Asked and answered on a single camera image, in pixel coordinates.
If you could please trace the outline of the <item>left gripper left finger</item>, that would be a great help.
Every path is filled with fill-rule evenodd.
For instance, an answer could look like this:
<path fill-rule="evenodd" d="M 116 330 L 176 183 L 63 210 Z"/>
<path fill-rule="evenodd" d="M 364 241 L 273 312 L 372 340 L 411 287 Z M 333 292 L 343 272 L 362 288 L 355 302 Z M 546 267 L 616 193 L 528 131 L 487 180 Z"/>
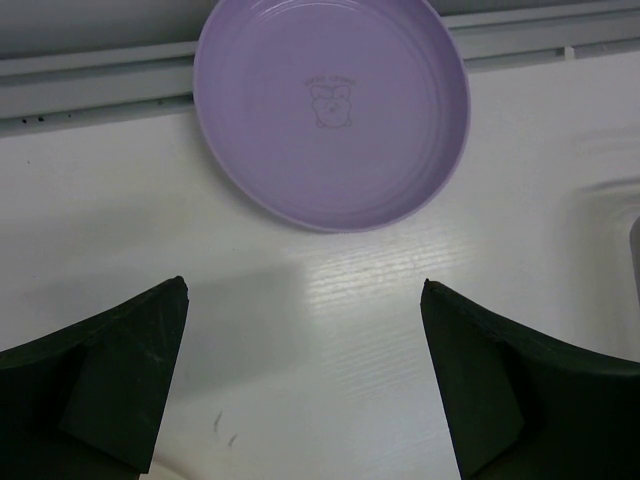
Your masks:
<path fill-rule="evenodd" d="M 180 276 L 1 354 L 4 479 L 149 472 L 187 320 Z"/>

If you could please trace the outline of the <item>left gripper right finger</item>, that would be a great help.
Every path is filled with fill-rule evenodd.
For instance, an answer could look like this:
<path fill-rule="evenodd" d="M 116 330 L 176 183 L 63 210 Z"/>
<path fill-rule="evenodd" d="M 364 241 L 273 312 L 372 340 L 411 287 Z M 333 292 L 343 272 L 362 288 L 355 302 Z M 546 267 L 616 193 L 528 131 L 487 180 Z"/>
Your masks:
<path fill-rule="evenodd" d="M 426 281 L 421 315 L 464 479 L 636 479 L 639 365 Z"/>

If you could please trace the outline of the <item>purple plate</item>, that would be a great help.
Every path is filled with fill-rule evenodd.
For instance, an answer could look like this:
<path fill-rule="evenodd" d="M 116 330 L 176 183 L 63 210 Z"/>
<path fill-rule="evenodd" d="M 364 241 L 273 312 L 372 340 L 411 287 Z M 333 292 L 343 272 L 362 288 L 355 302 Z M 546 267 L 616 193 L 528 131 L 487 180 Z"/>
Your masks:
<path fill-rule="evenodd" d="M 220 1 L 197 43 L 193 96 L 243 193 L 331 232 L 426 205 L 462 157 L 471 113 L 464 62 L 425 1 Z"/>

